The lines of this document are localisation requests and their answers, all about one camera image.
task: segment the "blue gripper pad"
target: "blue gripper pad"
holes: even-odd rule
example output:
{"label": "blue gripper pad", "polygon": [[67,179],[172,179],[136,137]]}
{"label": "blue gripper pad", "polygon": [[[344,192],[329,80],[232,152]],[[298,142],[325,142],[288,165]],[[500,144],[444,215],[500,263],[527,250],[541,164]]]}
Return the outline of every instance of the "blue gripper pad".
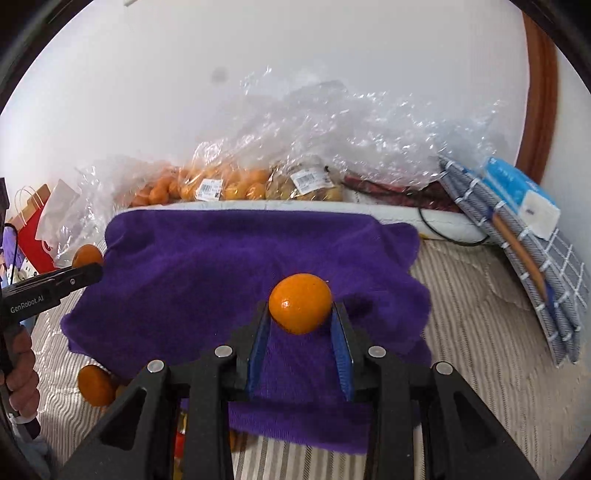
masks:
{"label": "blue gripper pad", "polygon": [[267,342],[269,332],[271,331],[271,316],[269,310],[263,314],[263,318],[256,331],[255,342],[252,345],[252,351],[248,360],[248,380],[246,382],[246,392],[251,395],[258,385],[261,378],[262,363],[267,352]]}
{"label": "blue gripper pad", "polygon": [[336,369],[339,373],[340,389],[345,394],[347,401],[353,400],[353,361],[349,354],[349,347],[345,340],[345,334],[339,321],[336,309],[333,307],[330,319],[330,339],[335,354]]}

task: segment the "wooden trim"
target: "wooden trim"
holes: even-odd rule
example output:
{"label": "wooden trim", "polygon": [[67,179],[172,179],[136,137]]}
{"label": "wooden trim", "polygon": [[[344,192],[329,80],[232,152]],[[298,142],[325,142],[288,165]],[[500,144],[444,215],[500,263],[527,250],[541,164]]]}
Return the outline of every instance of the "wooden trim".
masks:
{"label": "wooden trim", "polygon": [[523,14],[530,63],[530,89],[517,168],[541,183],[554,137],[558,106],[556,46],[546,33]]}

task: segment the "red object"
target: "red object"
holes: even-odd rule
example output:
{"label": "red object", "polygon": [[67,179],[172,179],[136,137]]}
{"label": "red object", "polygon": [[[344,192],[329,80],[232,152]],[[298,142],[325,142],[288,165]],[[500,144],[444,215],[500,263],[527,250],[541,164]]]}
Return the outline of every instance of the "red object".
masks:
{"label": "red object", "polygon": [[39,224],[39,218],[41,217],[44,206],[41,205],[41,208],[37,209],[32,217],[27,220],[26,225],[18,231],[19,248],[40,274],[57,270],[53,265],[53,259],[43,250],[41,241],[35,240],[37,225]]}
{"label": "red object", "polygon": [[184,452],[184,435],[180,432],[177,432],[177,436],[174,439],[174,457],[175,458],[183,458]]}

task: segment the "gray checkered bag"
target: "gray checkered bag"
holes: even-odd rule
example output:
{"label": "gray checkered bag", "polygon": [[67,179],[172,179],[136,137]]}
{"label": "gray checkered bag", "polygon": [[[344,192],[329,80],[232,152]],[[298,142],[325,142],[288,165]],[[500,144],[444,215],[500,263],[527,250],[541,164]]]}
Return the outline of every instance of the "gray checkered bag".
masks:
{"label": "gray checkered bag", "polygon": [[[589,273],[572,244],[559,229],[554,230],[549,241],[535,236],[517,214],[471,171],[442,155],[440,164],[444,170],[441,185],[466,216],[505,251],[535,308],[555,365],[559,366],[565,358],[576,363],[589,298]],[[544,274],[554,293],[554,309],[544,303],[523,263],[495,229],[491,212],[501,217]]]}

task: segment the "striped fabric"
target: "striped fabric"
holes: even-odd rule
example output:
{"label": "striped fabric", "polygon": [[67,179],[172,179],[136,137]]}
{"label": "striped fabric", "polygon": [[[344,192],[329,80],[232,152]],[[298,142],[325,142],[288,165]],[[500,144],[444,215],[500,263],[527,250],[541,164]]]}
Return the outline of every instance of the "striped fabric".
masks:
{"label": "striped fabric", "polygon": [[[413,276],[431,291],[425,337],[433,360],[452,363],[495,413],[543,480],[557,479],[591,433],[591,359],[553,366],[548,345],[519,279],[502,251],[425,241]],[[39,419],[61,465],[91,430],[100,410],[76,389],[91,359],[67,350],[59,321],[77,302],[72,294],[40,316],[33,332],[41,377]],[[415,477],[424,477],[415,431]],[[365,457],[241,434],[233,454],[239,480],[361,480]]]}

